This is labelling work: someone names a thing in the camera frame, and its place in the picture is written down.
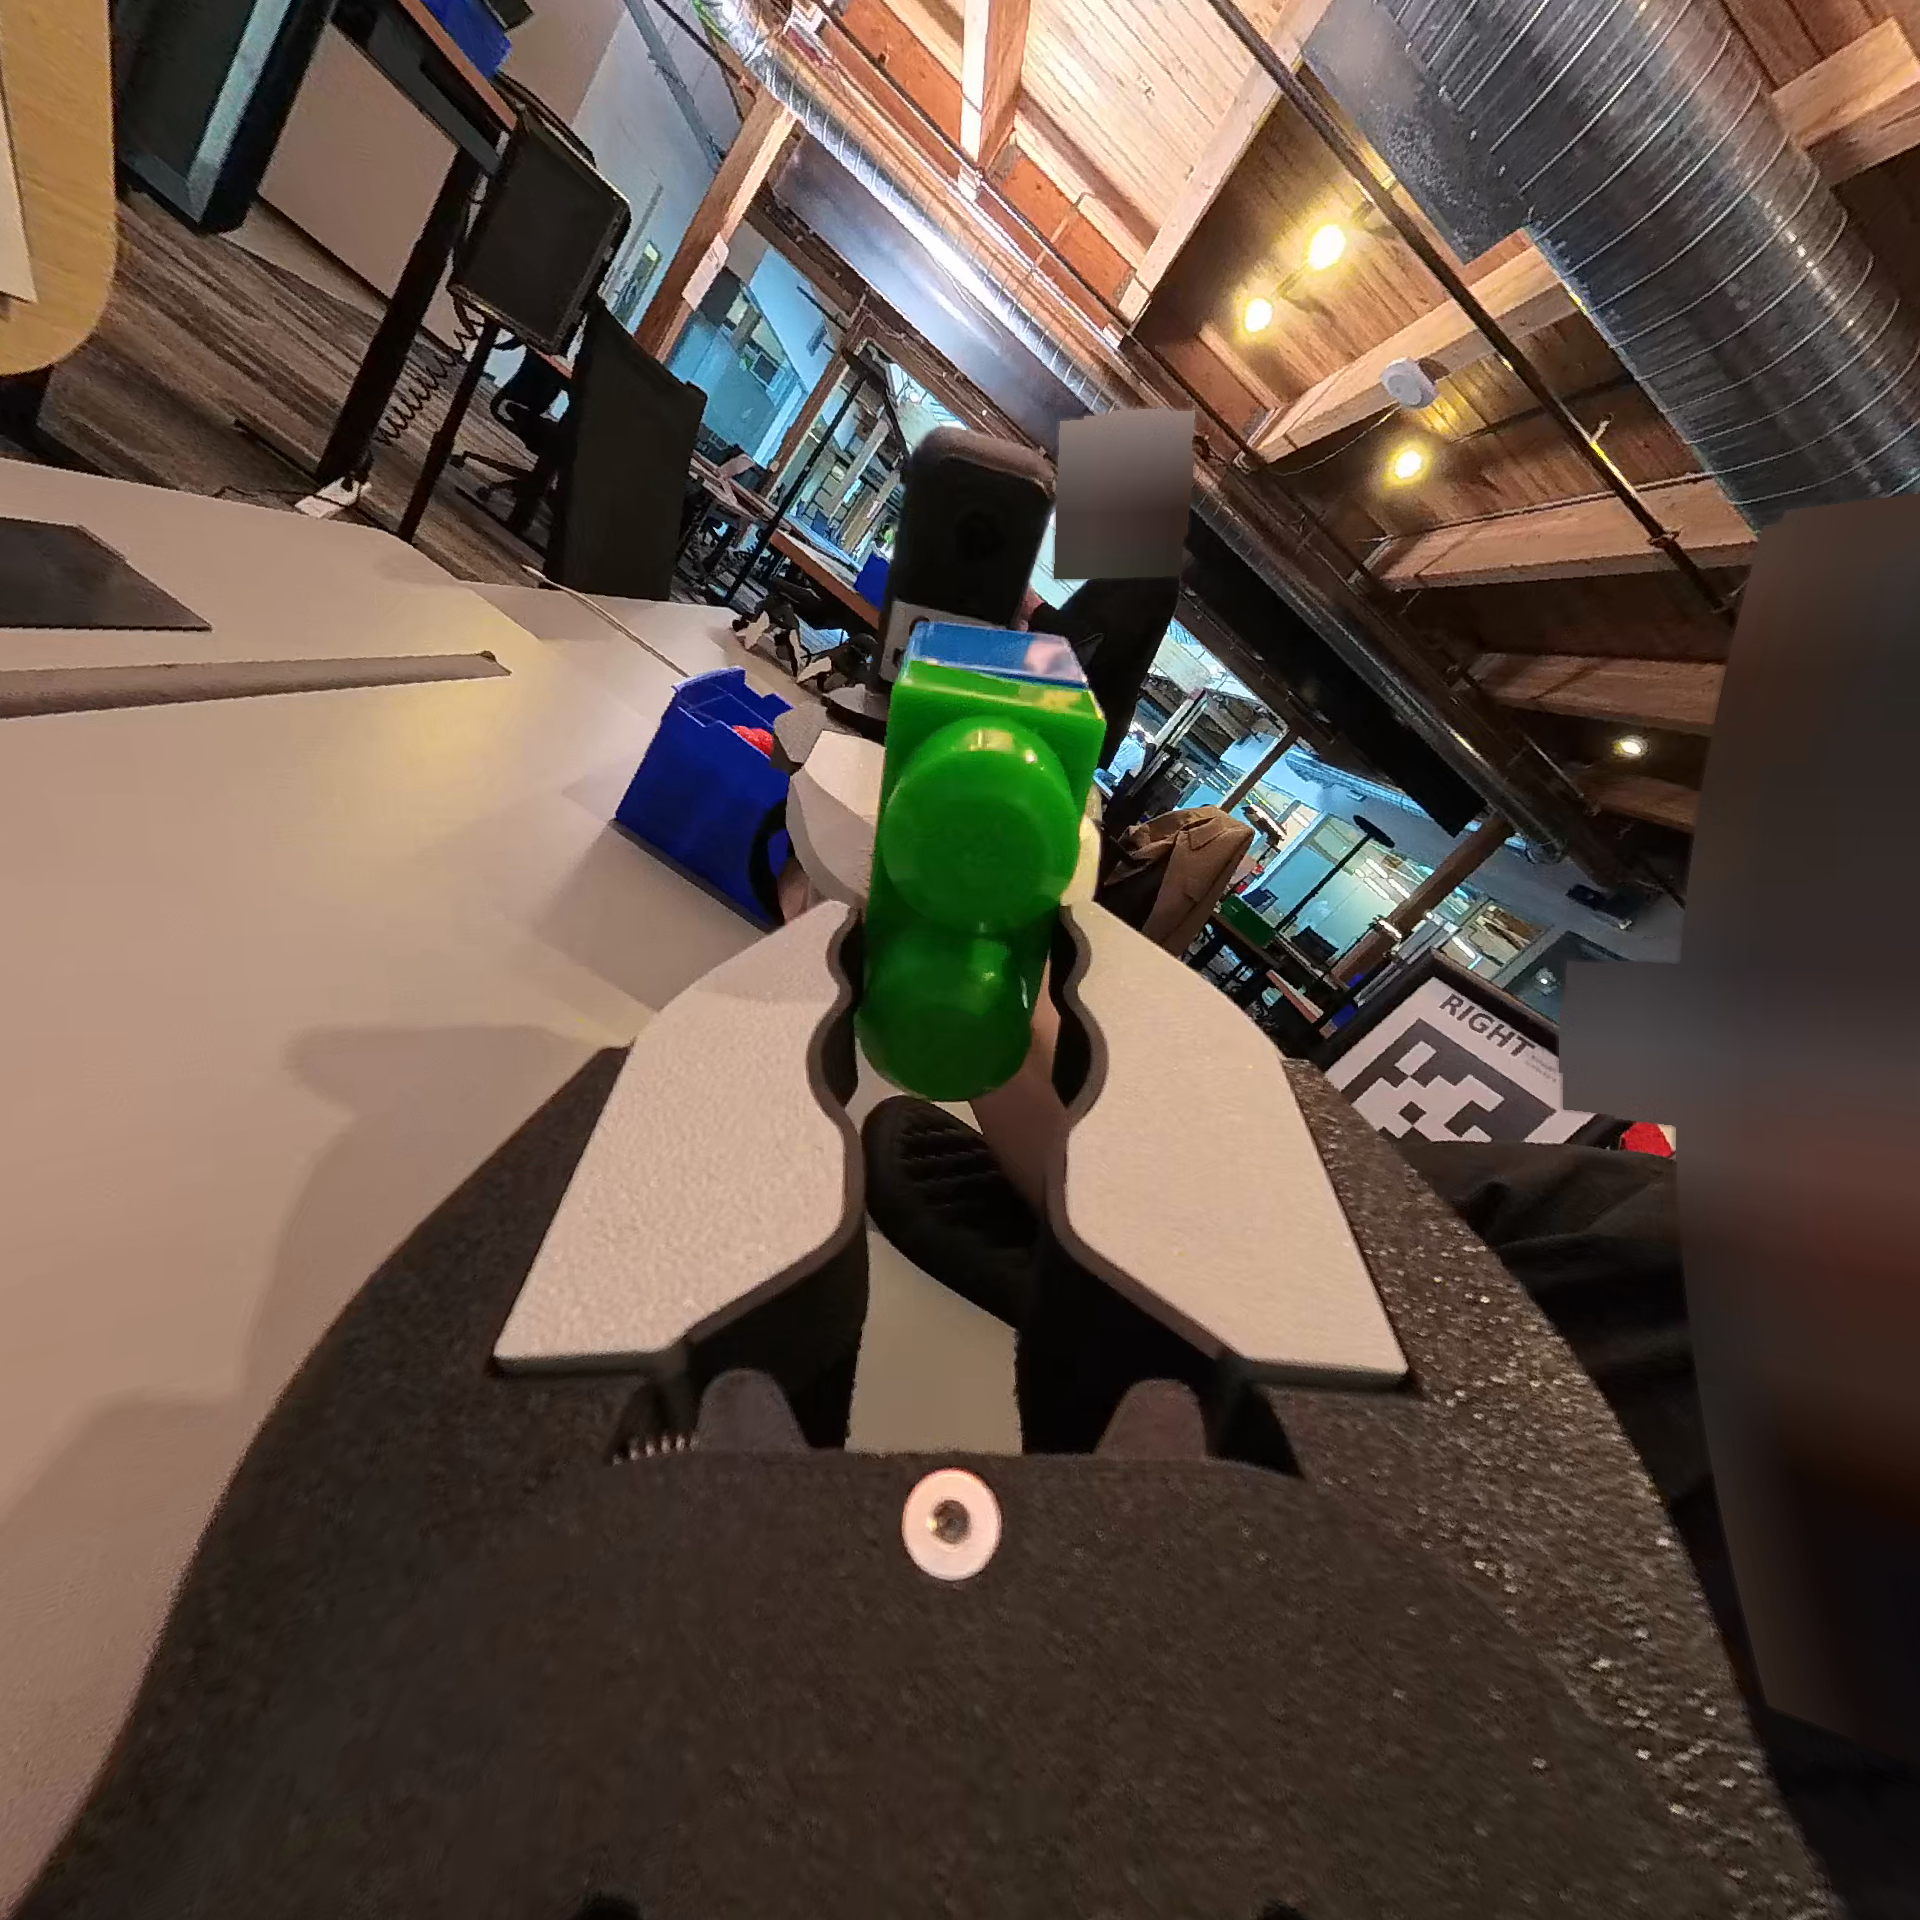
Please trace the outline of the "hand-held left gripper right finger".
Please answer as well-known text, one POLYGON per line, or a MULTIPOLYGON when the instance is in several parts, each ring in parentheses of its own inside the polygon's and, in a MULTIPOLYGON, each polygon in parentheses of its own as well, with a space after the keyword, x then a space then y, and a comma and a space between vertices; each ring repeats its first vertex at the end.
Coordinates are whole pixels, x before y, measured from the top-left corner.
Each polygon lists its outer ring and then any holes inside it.
POLYGON ((1256 1382, 1407 1382, 1274 1043, 1099 903, 1061 906, 1050 987, 1044 1215, 1068 1259, 1256 1382))

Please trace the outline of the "blue plastic bin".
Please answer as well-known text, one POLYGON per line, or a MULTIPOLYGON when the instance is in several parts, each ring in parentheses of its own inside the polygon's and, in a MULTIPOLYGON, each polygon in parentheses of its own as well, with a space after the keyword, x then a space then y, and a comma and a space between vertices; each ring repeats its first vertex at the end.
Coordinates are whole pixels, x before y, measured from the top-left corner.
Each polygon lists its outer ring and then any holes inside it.
POLYGON ((743 668, 681 680, 657 719, 613 824, 677 872, 699 881, 757 926, 780 926, 780 870, 790 769, 733 737, 733 726, 777 735, 790 703, 757 693, 743 668))

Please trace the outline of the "blue toy block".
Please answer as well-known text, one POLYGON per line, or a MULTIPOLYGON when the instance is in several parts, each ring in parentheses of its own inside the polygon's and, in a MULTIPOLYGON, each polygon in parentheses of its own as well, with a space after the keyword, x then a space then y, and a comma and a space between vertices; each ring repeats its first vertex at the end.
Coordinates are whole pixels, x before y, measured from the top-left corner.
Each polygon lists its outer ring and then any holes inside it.
POLYGON ((1023 683, 1086 686, 1085 668, 1068 638, 972 623, 917 623, 900 654, 900 676, 913 668, 968 669, 1023 683))

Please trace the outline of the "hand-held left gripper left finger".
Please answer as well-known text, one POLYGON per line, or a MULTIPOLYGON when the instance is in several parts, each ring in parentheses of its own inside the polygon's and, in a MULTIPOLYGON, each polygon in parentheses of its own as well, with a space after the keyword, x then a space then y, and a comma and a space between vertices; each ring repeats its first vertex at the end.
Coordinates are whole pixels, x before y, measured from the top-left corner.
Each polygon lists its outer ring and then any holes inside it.
POLYGON ((640 1029, 500 1327, 500 1369, 814 1379, 856 1354, 858 929, 850 903, 818 903, 640 1029))

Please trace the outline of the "grey desk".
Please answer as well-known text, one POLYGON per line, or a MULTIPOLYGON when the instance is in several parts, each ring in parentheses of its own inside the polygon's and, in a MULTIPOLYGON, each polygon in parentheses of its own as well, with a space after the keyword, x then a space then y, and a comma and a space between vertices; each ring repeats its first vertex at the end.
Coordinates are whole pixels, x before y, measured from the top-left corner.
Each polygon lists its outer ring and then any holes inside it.
POLYGON ((342 524, 3 463, 201 635, 3 673, 500 676, 3 720, 3 1906, 58 1842, 239 1454, 348 1300, 754 935, 613 824, 730 617, 468 589, 342 524))

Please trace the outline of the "person's right forearm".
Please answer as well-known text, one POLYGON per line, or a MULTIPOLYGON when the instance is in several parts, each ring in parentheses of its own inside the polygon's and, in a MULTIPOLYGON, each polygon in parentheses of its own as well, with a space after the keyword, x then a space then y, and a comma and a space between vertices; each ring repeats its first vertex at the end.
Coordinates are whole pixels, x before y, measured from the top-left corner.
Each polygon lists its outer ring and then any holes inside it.
POLYGON ((1041 999, 1023 1069, 1002 1087, 972 1103, 975 1127, 996 1170, 1035 1215, 1044 1211, 1047 1170, 1068 1124, 1068 1107, 1052 1087, 1055 1049, 1058 1008, 1041 999))

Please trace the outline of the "black monitor back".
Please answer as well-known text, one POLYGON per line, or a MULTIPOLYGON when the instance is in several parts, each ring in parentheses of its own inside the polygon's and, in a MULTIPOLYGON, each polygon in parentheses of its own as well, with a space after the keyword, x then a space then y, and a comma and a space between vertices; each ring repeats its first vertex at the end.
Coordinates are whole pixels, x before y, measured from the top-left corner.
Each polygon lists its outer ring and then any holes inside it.
POLYGON ((524 120, 452 254, 448 298, 562 354, 633 227, 627 199, 562 134, 524 120))

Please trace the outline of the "dark flat plate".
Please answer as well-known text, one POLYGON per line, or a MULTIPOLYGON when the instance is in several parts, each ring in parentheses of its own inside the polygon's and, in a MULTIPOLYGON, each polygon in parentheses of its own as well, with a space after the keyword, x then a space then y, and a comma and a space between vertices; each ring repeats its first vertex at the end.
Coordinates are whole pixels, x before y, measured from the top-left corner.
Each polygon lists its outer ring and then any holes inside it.
POLYGON ((3 517, 3 630, 201 635, 211 625, 91 531, 3 517))

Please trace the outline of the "tan coat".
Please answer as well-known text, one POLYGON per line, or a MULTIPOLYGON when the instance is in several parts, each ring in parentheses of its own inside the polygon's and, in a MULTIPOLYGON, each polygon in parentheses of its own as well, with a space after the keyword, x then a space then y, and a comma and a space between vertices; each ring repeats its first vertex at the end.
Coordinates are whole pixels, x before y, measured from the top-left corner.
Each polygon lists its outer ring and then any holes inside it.
POLYGON ((1107 843, 1092 902, 1172 957, 1186 957, 1254 843, 1254 829, 1216 806, 1160 813, 1107 843))

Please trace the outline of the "green two-stud toy block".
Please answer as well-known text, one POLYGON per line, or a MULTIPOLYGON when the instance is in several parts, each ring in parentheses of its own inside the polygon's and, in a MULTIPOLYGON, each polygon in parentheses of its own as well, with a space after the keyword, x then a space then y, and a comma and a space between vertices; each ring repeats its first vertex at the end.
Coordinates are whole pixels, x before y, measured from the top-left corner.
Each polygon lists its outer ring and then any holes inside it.
POLYGON ((972 1103, 1023 1069, 1103 735, 1089 686, 907 669, 856 1005, 900 1091, 972 1103))

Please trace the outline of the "black white marker sign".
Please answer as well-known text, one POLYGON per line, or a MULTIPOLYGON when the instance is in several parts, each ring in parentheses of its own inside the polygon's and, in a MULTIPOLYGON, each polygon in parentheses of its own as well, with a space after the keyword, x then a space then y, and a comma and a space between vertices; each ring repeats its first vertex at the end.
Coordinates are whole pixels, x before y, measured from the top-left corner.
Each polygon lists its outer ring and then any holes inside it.
POLYGON ((1321 1073, 1395 1141, 1566 1145, 1606 1131, 1565 1100, 1555 1023, 1445 960, 1370 997, 1321 1073))

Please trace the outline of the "framed screen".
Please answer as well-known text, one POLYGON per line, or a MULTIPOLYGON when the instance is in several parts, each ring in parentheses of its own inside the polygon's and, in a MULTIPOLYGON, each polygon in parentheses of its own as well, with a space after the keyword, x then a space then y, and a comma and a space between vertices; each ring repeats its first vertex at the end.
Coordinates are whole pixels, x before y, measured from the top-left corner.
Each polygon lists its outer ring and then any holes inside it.
POLYGON ((109 4, 115 185, 238 229, 337 4, 109 4))

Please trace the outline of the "black panel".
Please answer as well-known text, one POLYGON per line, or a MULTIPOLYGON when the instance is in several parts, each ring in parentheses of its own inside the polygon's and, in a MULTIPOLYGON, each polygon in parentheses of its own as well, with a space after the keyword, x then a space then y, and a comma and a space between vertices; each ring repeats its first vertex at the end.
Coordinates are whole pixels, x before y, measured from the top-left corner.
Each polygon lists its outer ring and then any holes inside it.
POLYGON ((562 422, 548 576, 574 590, 666 601, 684 545, 687 474, 706 391, 588 308, 562 422))

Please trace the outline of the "silver ventilation duct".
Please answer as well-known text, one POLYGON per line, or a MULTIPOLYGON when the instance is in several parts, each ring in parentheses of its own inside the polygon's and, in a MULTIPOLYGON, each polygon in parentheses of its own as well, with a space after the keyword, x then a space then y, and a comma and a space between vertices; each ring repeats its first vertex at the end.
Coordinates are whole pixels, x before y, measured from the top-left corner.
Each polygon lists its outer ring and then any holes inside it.
POLYGON ((1747 527, 1918 493, 1918 319, 1719 4, 1387 11, 1747 527))

